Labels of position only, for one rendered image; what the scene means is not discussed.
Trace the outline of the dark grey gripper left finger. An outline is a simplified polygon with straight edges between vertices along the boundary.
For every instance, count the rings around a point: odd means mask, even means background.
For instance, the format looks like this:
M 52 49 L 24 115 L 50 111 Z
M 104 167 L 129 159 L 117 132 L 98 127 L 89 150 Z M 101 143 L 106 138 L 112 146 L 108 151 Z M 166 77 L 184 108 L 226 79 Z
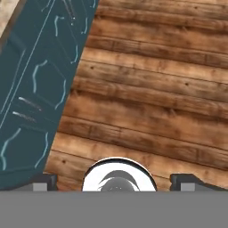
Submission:
M 57 191 L 57 175 L 41 174 L 31 178 L 28 182 L 16 187 L 9 188 L 9 191 Z

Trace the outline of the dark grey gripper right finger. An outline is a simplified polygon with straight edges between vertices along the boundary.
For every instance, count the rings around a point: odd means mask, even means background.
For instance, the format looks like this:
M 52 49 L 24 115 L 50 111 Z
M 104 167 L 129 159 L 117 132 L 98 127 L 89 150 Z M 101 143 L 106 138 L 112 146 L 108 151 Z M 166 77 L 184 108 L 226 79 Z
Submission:
M 216 185 L 205 183 L 193 174 L 172 174 L 170 191 L 227 191 Z

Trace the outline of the teal cupboard door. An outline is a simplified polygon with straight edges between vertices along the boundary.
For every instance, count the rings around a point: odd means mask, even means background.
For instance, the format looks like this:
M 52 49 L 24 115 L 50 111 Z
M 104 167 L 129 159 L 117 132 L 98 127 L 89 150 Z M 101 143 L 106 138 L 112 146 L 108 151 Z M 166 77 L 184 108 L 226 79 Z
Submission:
M 33 54 L 16 93 L 24 109 L 21 113 L 31 117 L 31 111 L 52 122 L 59 122 L 76 69 L 77 66 L 72 67 L 64 62 L 57 66 L 55 60 L 41 60 Z M 20 96 L 39 105 L 42 111 L 20 101 Z
M 54 0 L 41 28 L 34 55 L 75 67 L 84 48 L 99 0 L 69 0 L 75 22 L 71 21 L 62 0 Z
M 10 110 L 0 126 L 0 191 L 9 190 L 42 174 L 58 124 L 31 115 L 30 122 Z

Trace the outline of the white and black round object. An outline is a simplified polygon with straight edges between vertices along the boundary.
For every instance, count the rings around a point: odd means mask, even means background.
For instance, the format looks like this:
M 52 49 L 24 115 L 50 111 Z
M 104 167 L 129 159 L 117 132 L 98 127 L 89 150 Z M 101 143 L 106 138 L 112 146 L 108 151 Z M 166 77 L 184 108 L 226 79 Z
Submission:
M 150 172 L 140 163 L 109 157 L 92 164 L 85 172 L 82 191 L 157 191 Z

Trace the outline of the teal drawer front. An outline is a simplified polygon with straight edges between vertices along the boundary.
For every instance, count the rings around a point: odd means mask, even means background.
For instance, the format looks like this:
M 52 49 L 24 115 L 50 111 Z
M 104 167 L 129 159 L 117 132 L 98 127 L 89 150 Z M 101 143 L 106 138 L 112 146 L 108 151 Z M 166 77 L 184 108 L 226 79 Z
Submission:
M 0 126 L 54 0 L 20 0 L 0 37 Z

